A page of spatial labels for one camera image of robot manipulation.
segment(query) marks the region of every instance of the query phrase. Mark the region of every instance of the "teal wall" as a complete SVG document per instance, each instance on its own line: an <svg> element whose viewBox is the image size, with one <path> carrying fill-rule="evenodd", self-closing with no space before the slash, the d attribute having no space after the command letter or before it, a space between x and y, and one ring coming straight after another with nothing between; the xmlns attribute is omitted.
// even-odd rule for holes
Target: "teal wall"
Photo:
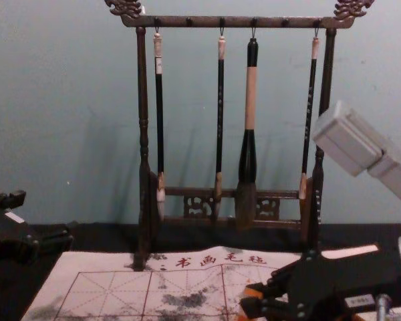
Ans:
<svg viewBox="0 0 401 321"><path fill-rule="evenodd" d="M334 1L145 0L149 14L331 15ZM153 31L146 35L150 166L156 168ZM218 30L163 29L166 182L212 187ZM224 187L237 184L251 30L226 29ZM257 31L257 187L297 189L311 30ZM320 31L319 105L325 32ZM136 222L139 129L135 31L101 0L0 0L0 189L25 189L32 223ZM376 1L336 38L331 101L345 100L401 147L401 0ZM311 144L309 172L313 168ZM401 222L401 202L325 158L323 222ZM182 201L168 198L168 213ZM233 202L223 205L233 214ZM296 218L297 202L281 216Z"/></svg>

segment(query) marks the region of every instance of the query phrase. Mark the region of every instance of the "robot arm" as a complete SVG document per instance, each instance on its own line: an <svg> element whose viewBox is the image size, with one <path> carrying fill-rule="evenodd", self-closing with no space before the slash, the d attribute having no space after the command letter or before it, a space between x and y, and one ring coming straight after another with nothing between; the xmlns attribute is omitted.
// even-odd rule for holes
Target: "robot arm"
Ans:
<svg viewBox="0 0 401 321"><path fill-rule="evenodd" d="M338 102L319 117L313 139L349 174L368 170L401 200L401 151L355 110ZM377 305L377 320L401 320L388 315L390 302L401 306L401 238L393 251L342 259L308 252L274 272L266 285L249 287L255 295L241 300L249 318L333 320ZM283 294L287 302L280 298Z"/></svg>
<svg viewBox="0 0 401 321"><path fill-rule="evenodd" d="M0 260L12 259L25 264L42 255L69 250L73 237L68 227L40 236L11 211L22 206L25 194L25 191L0 193Z"/></svg>

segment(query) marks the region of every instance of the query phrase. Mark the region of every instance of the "carved dragon finial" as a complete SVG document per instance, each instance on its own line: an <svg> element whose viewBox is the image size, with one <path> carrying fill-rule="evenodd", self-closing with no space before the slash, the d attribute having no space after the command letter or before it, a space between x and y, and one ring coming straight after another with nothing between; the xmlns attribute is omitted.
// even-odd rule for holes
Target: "carved dragon finial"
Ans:
<svg viewBox="0 0 401 321"><path fill-rule="evenodd" d="M105 0L108 7L114 6L110 12L114 15L128 15L132 19L138 19L141 13L141 3L137 0Z"/></svg>
<svg viewBox="0 0 401 321"><path fill-rule="evenodd" d="M334 14L334 19L345 21L357 17L362 17L367 13L362 9L370 8L374 0L338 0Z"/></svg>

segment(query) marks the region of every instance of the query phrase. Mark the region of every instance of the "brush tip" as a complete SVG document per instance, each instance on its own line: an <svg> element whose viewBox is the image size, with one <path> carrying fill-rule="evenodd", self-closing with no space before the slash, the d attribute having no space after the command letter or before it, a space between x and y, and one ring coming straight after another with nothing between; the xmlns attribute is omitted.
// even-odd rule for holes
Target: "brush tip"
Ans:
<svg viewBox="0 0 401 321"><path fill-rule="evenodd" d="M299 199L306 199L306 184L307 177L306 174L303 173L300 178Z"/></svg>
<svg viewBox="0 0 401 321"><path fill-rule="evenodd" d="M214 206L215 219L217 219L219 217L219 215L220 215L220 207L221 207L221 202L215 203L215 206Z"/></svg>
<svg viewBox="0 0 401 321"><path fill-rule="evenodd" d="M158 201L158 212L160 219L163 221L165 218L165 190L158 189L156 192L156 198Z"/></svg>
<svg viewBox="0 0 401 321"><path fill-rule="evenodd" d="M239 183L235 197L235 218L238 230L248 229L257 214L255 183Z"/></svg>

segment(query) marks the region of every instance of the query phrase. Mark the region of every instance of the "hook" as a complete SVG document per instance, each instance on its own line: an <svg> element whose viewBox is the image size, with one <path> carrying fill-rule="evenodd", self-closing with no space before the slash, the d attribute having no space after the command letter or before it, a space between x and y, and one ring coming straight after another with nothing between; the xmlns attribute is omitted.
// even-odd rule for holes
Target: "hook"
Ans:
<svg viewBox="0 0 401 321"><path fill-rule="evenodd" d="M313 23L313 26L315 27L315 38L318 37L319 25L320 24L321 24L321 19L318 19Z"/></svg>
<svg viewBox="0 0 401 321"><path fill-rule="evenodd" d="M191 26L193 25L193 20L192 20L192 18L190 18L190 17L187 17L187 18L186 18L186 22L187 22L187 25L188 25L189 27L191 27Z"/></svg>
<svg viewBox="0 0 401 321"><path fill-rule="evenodd" d="M221 36L223 36L223 34L225 32L225 24L226 24L225 18L221 17L220 18L220 35Z"/></svg>
<svg viewBox="0 0 401 321"><path fill-rule="evenodd" d="M257 18L253 18L252 22L251 22L251 31L253 33L253 38L255 38L255 30L257 28L257 22L259 20Z"/></svg>
<svg viewBox="0 0 401 321"><path fill-rule="evenodd" d="M160 27L160 19L155 17L154 18L154 28L156 30L156 33L159 33L159 27Z"/></svg>
<svg viewBox="0 0 401 321"><path fill-rule="evenodd" d="M281 25L282 25L283 27L287 27L287 26L289 25L289 19L288 19L288 18L285 18L284 20L282 20Z"/></svg>

